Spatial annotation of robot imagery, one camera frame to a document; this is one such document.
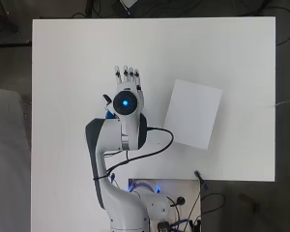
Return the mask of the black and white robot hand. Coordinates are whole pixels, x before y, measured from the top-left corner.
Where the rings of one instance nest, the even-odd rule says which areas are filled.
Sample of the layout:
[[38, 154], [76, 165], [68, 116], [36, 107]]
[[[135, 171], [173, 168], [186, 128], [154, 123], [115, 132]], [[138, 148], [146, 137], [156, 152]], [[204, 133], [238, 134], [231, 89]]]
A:
[[136, 100], [129, 100], [127, 97], [123, 97], [119, 100], [119, 105], [123, 108], [128, 108], [132, 106], [133, 103], [137, 107], [143, 108], [144, 97], [140, 84], [140, 74], [138, 69], [129, 68], [124, 66], [123, 70], [120, 71], [119, 67], [115, 67], [115, 77], [117, 80], [117, 93], [121, 92], [131, 92], [136, 97]]

